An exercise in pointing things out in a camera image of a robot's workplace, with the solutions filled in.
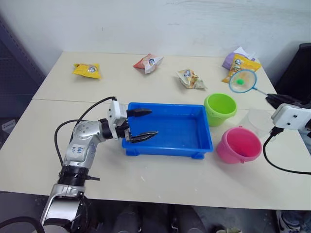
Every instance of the white table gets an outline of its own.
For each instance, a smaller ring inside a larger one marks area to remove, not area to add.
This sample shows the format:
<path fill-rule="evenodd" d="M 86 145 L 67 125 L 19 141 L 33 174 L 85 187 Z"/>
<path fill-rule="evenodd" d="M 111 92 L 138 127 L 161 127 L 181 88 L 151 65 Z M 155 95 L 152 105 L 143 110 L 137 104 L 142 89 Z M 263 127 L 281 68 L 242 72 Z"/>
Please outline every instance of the white table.
<path fill-rule="evenodd" d="M 49 195 L 61 169 L 54 148 L 55 128 L 77 118 L 92 103 L 32 100 L 0 150 L 0 189 Z M 86 119 L 106 117 L 108 104 L 97 106 Z M 220 127 L 211 128 L 216 147 L 223 132 L 247 113 L 237 114 Z M 64 154 L 72 125 L 59 132 Z M 267 147 L 272 162 L 281 167 L 308 171 L 310 155 L 298 132 L 285 131 Z M 204 160 L 187 157 L 140 155 L 128 157 L 121 142 L 108 140 L 97 147 L 89 172 L 101 181 L 87 181 L 92 199 L 131 200 L 201 206 L 311 210 L 311 177 L 270 166 L 261 155 L 253 162 L 223 163 L 216 153 Z"/>
<path fill-rule="evenodd" d="M 227 93 L 238 103 L 239 109 L 273 110 L 265 96 L 257 91 L 237 94 L 230 91 L 221 80 L 228 70 L 221 65 L 223 57 L 165 56 L 153 73 L 145 75 L 133 68 L 143 55 L 64 52 L 34 99 L 97 102 L 108 96 L 116 96 L 121 103 L 155 102 L 203 104 L 206 96 Z M 72 74 L 74 63 L 99 63 L 103 79 L 85 78 Z M 176 71 L 191 68 L 208 87 L 207 90 L 187 90 L 179 81 Z M 263 68 L 257 72 L 257 88 L 275 93 Z"/>

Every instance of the green ball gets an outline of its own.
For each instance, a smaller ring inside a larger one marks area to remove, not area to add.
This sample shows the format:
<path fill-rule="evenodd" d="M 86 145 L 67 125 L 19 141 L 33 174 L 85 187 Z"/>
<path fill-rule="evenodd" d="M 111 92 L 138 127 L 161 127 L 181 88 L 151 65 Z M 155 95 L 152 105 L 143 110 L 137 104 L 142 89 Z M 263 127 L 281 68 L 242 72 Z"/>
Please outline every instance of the green ball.
<path fill-rule="evenodd" d="M 244 83 L 245 83 L 245 82 L 244 82 L 243 79 L 238 79 L 238 80 L 237 80 L 237 84 L 238 84 L 238 85 L 244 85 Z"/>

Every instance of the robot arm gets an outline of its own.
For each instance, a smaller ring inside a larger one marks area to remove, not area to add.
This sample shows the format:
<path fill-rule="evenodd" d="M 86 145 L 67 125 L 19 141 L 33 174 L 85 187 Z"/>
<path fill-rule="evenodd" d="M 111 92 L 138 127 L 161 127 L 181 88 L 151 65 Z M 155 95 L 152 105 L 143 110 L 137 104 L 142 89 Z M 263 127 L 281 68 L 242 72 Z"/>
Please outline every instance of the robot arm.
<path fill-rule="evenodd" d="M 311 109 L 281 104 L 271 116 L 273 124 L 288 130 L 311 130 Z"/>
<path fill-rule="evenodd" d="M 41 216 L 41 224 L 57 225 L 71 233 L 85 232 L 89 225 L 85 180 L 99 180 L 89 176 L 96 147 L 107 139 L 126 138 L 133 143 L 147 140 L 157 132 L 132 136 L 128 117 L 139 117 L 151 113 L 149 109 L 127 110 L 113 100 L 108 110 L 108 119 L 81 121 L 73 129 L 59 180 L 54 184 Z"/>

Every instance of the purple bag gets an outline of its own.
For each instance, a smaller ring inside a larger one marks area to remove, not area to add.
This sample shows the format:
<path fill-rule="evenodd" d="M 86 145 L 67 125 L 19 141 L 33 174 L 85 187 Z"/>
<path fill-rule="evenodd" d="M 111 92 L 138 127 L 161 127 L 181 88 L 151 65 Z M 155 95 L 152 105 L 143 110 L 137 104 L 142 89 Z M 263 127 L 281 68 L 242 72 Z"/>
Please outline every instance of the purple bag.
<path fill-rule="evenodd" d="M 246 57 L 246 56 L 243 55 L 243 54 L 240 54 L 240 53 L 237 53 L 237 52 L 232 52 L 232 53 L 230 53 L 230 54 L 225 58 L 222 67 L 224 67 L 224 68 L 230 70 L 231 65 L 232 65 L 232 63 L 233 63 L 233 60 L 234 60 L 234 55 L 235 55 L 235 54 L 239 54 L 239 55 L 241 55 L 241 56 L 243 56 L 243 57 Z"/>

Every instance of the black cable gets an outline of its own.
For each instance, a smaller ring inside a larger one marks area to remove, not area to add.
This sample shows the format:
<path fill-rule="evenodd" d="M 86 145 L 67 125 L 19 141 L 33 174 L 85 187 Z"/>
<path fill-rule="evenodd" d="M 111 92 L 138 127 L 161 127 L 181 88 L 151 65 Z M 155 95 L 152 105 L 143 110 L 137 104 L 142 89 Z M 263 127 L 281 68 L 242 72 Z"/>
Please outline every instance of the black cable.
<path fill-rule="evenodd" d="M 82 120 L 82 119 L 85 117 L 85 115 L 86 115 L 89 111 L 91 111 L 94 107 L 96 107 L 98 104 L 100 104 L 100 103 L 102 103 L 102 102 L 105 102 L 105 101 L 107 101 L 107 100 L 117 100 L 117 98 L 114 97 L 114 96 L 109 96 L 109 97 L 107 97 L 107 98 L 105 98 L 105 99 L 102 99 L 102 100 L 96 102 L 95 104 L 93 104 L 92 106 L 90 106 L 90 107 L 80 116 L 79 120 Z"/>
<path fill-rule="evenodd" d="M 263 147 L 262 147 L 262 151 L 263 151 L 263 155 L 264 155 L 264 158 L 267 160 L 267 162 L 271 165 L 271 166 L 274 166 L 275 168 L 279 169 L 279 170 L 282 170 L 282 171 L 286 171 L 286 172 L 290 172 L 290 173 L 295 173 L 295 174 L 303 174 L 303 175 L 311 175 L 311 172 L 304 172 L 304 171 L 292 171 L 292 170 L 288 170 L 288 169 L 284 169 L 284 168 L 281 168 L 275 164 L 273 164 L 267 157 L 267 154 L 266 154 L 266 146 L 268 144 L 268 142 L 271 140 L 271 138 L 273 138 L 274 136 L 278 135 L 280 132 L 282 132 L 283 129 L 280 129 L 280 128 L 277 128 L 277 127 L 274 127 L 271 131 L 271 135 L 268 137 L 268 139 L 264 142 L 263 144 Z"/>
<path fill-rule="evenodd" d="M 0 223 L 0 229 L 2 227 L 5 227 L 7 225 L 17 223 L 17 222 L 28 222 L 34 226 L 37 233 L 45 233 L 43 226 L 41 225 L 41 223 L 38 220 L 36 220 L 33 217 L 27 217 L 27 216 L 15 217 L 15 218 L 8 219 L 8 220 Z"/>
<path fill-rule="evenodd" d="M 57 152 L 57 155 L 58 155 L 58 159 L 60 161 L 60 164 L 61 166 L 63 165 L 63 159 L 62 159 L 62 156 L 60 154 L 60 151 L 59 151 L 59 148 L 58 148 L 58 143 L 57 143 L 57 133 L 59 131 L 60 128 L 62 128 L 64 125 L 68 124 L 68 123 L 71 123 L 71 122 L 80 122 L 80 121 L 83 121 L 81 119 L 78 119 L 78 120 L 68 120 L 68 121 L 65 121 L 64 123 L 60 124 L 56 130 L 55 130 L 55 133 L 54 133 L 54 144 L 55 144 L 55 148 L 56 148 L 56 152 Z"/>

